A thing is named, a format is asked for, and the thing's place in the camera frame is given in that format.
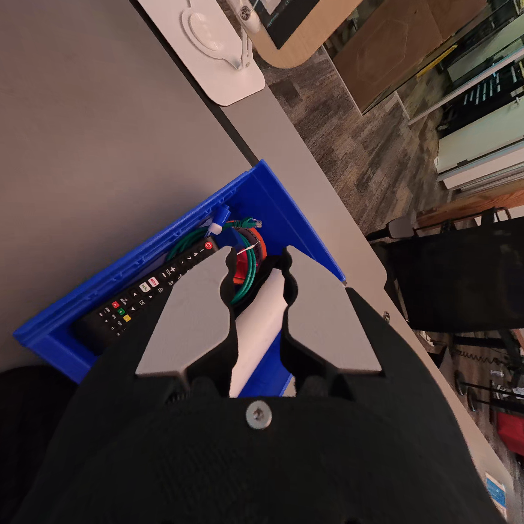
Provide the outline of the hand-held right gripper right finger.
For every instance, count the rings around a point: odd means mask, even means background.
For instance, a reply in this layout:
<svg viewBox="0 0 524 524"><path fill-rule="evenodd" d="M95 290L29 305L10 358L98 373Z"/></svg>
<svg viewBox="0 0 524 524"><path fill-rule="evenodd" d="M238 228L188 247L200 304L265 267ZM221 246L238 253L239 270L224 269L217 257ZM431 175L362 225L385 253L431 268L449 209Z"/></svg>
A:
<svg viewBox="0 0 524 524"><path fill-rule="evenodd" d="M382 367L343 283L289 245L280 359L292 375L377 375Z"/></svg>

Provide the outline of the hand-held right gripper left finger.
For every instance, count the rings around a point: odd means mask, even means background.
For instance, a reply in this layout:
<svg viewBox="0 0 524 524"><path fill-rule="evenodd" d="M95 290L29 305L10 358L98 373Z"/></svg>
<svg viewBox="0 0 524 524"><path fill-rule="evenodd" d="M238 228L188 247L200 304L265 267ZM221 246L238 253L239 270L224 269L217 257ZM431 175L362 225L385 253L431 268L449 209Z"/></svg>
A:
<svg viewBox="0 0 524 524"><path fill-rule="evenodd" d="M189 270L167 299L138 377L231 377L238 359L232 300L237 253L225 246Z"/></svg>

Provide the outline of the white cylinder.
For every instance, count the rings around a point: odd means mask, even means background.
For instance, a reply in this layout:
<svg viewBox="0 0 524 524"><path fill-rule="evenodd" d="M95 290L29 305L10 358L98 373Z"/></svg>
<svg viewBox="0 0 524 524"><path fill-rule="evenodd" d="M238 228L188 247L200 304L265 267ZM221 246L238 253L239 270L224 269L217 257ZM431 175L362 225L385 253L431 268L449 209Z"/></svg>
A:
<svg viewBox="0 0 524 524"><path fill-rule="evenodd" d="M238 359L232 371L229 396L237 398L281 330L287 303L285 279L274 268L252 303L236 319Z"/></svg>

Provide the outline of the blue plastic bin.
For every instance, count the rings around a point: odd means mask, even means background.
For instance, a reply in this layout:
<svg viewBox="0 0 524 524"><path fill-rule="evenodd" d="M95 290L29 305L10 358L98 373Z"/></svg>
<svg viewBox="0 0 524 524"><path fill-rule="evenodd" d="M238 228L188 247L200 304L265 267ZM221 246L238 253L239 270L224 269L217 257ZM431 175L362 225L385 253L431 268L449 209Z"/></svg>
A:
<svg viewBox="0 0 524 524"><path fill-rule="evenodd" d="M138 245L44 311L13 332L24 347L43 358L48 364L80 383L99 355L94 355L73 333L73 324L103 302L119 293L133 281L189 247L192 241L206 238L206 231L215 210L222 204L230 208L229 220L255 219L267 249L267 257L281 255L292 245L331 271L340 281L343 272L305 218L289 193L261 160L251 170L241 174L218 192L199 203L185 215ZM215 237L219 247L232 245L237 231L226 226ZM246 289L237 310L254 298L262 277L255 277L254 255L248 255L251 288Z"/></svg>

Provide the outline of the black remote control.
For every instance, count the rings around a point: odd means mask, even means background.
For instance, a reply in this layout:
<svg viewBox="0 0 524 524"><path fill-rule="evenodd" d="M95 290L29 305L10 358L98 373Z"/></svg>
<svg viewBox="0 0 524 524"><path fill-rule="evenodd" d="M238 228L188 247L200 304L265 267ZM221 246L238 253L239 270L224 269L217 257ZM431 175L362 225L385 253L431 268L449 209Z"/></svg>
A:
<svg viewBox="0 0 524 524"><path fill-rule="evenodd" d="M75 337L94 355L101 355L137 323L157 298L167 296L190 269L219 250L215 237L192 241L186 249L165 258L119 293L73 324Z"/></svg>

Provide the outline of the orange tape roll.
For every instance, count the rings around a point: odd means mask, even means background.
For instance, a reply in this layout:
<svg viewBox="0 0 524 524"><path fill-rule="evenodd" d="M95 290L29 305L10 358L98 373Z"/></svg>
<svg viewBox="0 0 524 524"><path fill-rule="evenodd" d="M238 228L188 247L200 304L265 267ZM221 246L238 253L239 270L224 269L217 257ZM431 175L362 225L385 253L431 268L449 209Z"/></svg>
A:
<svg viewBox="0 0 524 524"><path fill-rule="evenodd" d="M250 252L252 252L254 255L255 269L251 270L251 273L256 275L260 269L260 266L267 257L266 245L261 234L259 233L259 229L261 229L262 226L261 221L252 218L236 221L229 220L226 222L223 232L225 232L226 226L232 227L237 231L236 234L233 234L232 239L245 238L247 239L249 245L253 246ZM248 256L249 251L240 253L240 251L243 249L242 247L235 247L235 249L237 250L237 265L233 282L235 285L243 285L250 268L250 260Z"/></svg>

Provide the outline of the blue and white plug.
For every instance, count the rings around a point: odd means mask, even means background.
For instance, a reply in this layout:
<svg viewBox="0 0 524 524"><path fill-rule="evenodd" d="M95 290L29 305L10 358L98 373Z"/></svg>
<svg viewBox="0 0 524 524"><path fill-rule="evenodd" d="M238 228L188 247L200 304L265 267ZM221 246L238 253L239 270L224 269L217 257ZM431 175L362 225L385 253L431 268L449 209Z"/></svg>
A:
<svg viewBox="0 0 524 524"><path fill-rule="evenodd" d="M219 235L227 223L230 214L231 212L228 205L222 204L219 206L215 210L213 218L211 219L211 222L207 228L206 237L211 235Z"/></svg>

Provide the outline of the black mesh chair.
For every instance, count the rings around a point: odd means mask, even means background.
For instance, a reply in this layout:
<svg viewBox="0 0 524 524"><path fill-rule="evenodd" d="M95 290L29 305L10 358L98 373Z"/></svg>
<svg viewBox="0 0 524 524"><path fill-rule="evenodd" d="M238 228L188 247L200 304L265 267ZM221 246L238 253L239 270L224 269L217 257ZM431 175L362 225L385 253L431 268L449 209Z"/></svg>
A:
<svg viewBox="0 0 524 524"><path fill-rule="evenodd" d="M523 328L523 217L457 229L453 220L420 235L406 216L366 235L387 282L398 285L414 330L466 333Z"/></svg>

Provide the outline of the red box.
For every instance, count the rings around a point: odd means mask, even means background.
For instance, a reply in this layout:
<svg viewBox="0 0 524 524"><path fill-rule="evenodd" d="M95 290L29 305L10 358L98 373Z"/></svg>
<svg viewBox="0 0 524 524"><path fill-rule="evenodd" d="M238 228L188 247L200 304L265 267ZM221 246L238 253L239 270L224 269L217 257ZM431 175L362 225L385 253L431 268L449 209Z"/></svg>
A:
<svg viewBox="0 0 524 524"><path fill-rule="evenodd" d="M523 416L498 412L497 434L506 448L523 457Z"/></svg>

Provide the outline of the white cabinet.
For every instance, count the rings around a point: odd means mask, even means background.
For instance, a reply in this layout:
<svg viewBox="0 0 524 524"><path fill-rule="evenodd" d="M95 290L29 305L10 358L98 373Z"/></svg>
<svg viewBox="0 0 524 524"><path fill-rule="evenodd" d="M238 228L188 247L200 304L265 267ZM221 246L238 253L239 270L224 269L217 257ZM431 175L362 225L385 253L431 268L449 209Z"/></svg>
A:
<svg viewBox="0 0 524 524"><path fill-rule="evenodd" d="M457 189L523 163L523 97L440 139L437 181Z"/></svg>

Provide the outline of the white stand base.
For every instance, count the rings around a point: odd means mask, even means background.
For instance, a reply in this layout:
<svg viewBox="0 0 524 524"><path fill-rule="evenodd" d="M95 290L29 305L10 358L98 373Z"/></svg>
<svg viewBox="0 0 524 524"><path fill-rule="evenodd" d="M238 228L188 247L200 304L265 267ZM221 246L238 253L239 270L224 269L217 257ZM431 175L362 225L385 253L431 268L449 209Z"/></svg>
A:
<svg viewBox="0 0 524 524"><path fill-rule="evenodd" d="M217 1L139 1L205 94L226 107L265 88L250 36L261 30L258 1L227 1L240 36Z"/></svg>

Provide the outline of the wooden board with black panel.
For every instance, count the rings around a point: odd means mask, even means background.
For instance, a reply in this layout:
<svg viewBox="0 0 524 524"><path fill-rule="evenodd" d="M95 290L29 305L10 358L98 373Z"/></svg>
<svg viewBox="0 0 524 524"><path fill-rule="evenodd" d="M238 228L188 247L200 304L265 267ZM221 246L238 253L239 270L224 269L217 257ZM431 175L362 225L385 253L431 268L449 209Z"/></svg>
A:
<svg viewBox="0 0 524 524"><path fill-rule="evenodd" d="M247 31L259 56L273 67L291 69L306 62L362 1L319 1L278 49L265 29Z"/></svg>

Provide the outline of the brown cardboard panel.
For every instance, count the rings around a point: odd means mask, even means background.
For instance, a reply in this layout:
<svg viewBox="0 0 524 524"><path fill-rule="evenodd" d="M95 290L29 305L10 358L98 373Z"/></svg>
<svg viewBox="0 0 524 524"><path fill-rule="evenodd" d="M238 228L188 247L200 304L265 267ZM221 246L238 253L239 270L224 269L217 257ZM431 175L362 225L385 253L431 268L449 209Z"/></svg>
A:
<svg viewBox="0 0 524 524"><path fill-rule="evenodd" d="M487 1L382 1L333 63L361 114L410 77Z"/></svg>

